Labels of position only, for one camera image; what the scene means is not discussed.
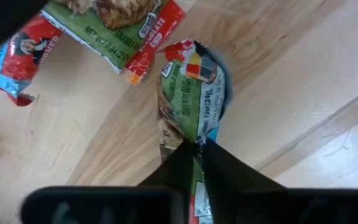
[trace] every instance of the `plastic bag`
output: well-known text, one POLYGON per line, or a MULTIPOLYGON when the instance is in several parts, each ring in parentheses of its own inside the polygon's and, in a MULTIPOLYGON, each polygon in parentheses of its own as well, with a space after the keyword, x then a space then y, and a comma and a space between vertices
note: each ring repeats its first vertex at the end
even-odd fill
POLYGON ((127 81, 137 84, 150 67, 156 49, 185 14, 172 0, 153 0, 153 7, 139 22, 111 29, 99 6, 106 1, 96 1, 94 9, 82 14, 74 13, 66 4, 50 2, 41 13, 53 25, 102 55, 127 81))
POLYGON ((201 153, 206 138, 216 139, 219 120, 232 99, 231 75, 219 54, 193 40, 161 52, 168 60, 157 83, 161 157, 167 160, 184 139, 199 144, 193 159, 189 223, 212 223, 201 153))
POLYGON ((0 46, 0 90, 18 106, 27 106, 33 97, 22 91, 44 63, 62 32, 38 15, 0 46))

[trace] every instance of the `black object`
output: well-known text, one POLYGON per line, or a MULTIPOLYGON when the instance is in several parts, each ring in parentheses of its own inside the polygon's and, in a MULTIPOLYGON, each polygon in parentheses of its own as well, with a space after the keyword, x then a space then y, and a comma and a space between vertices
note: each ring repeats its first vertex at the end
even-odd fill
MULTIPOLYGON (((54 187, 31 194, 30 223, 188 223, 193 158, 184 142, 138 187, 54 187)), ((202 159, 215 224, 358 223, 358 190, 287 189, 208 140, 202 159)))
POLYGON ((47 0, 0 0, 0 44, 43 8, 47 0))

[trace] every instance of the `wood grain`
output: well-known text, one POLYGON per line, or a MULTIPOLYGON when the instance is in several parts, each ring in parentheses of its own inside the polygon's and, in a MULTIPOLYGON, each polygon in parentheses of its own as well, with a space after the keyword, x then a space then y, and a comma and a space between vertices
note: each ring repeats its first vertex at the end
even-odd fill
MULTIPOLYGON (((168 43, 218 49, 235 99, 218 143, 287 186, 358 187, 358 0, 188 0, 168 43)), ((155 80, 130 86, 63 36, 29 93, 0 92, 0 223, 48 185, 135 185, 160 164, 155 80)))

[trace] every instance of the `wooden floor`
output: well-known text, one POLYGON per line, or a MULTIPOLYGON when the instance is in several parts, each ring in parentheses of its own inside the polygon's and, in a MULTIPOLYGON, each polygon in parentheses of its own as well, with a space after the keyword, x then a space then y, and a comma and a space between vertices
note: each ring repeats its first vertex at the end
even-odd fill
MULTIPOLYGON (((290 187, 358 188, 358 0, 188 0, 169 42, 218 49, 235 98, 218 143, 290 187)), ((0 92, 0 223, 31 191, 135 185, 160 164, 158 68, 130 86, 64 36, 18 108, 0 92)))

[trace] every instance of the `packaging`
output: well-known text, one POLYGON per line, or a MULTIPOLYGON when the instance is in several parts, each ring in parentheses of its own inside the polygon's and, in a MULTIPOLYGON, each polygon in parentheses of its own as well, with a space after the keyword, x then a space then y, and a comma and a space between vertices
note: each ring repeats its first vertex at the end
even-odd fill
POLYGON ((44 63, 62 32, 42 16, 30 20, 16 35, 0 46, 0 90, 18 106, 33 100, 22 91, 44 63))
POLYGON ((132 84, 144 77, 155 51, 185 15, 174 1, 158 0, 140 22, 110 29, 93 9, 75 14, 64 4, 49 2, 41 13, 56 27, 102 55, 132 84))
POLYGON ((216 139, 219 120, 232 99, 231 75, 219 54, 194 40, 161 51, 168 61, 157 83, 162 160, 184 139, 199 144, 193 161, 190 223, 212 223, 201 168, 206 138, 216 139))

